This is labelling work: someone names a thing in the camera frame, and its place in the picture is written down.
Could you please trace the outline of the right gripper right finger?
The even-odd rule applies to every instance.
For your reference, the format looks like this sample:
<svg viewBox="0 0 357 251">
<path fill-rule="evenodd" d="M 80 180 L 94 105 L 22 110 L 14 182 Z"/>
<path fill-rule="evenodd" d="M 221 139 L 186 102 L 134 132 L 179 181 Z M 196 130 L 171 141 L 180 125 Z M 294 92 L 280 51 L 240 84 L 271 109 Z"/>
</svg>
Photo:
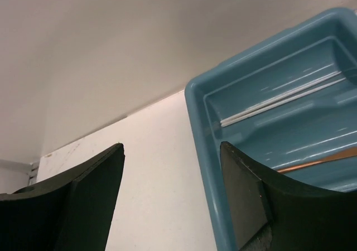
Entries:
<svg viewBox="0 0 357 251">
<path fill-rule="evenodd" d="M 355 250 L 356 192 L 305 184 L 229 142 L 220 162 L 239 250 Z"/>
</svg>

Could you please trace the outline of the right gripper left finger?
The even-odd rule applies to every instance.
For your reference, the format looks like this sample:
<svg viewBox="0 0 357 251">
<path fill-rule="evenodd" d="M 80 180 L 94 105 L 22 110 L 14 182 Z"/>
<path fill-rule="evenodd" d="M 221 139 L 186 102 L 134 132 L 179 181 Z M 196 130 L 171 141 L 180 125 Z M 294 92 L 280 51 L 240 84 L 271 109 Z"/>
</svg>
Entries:
<svg viewBox="0 0 357 251">
<path fill-rule="evenodd" d="M 1 194 L 1 250 L 105 250 L 124 169 L 117 143 L 12 194 Z"/>
</svg>

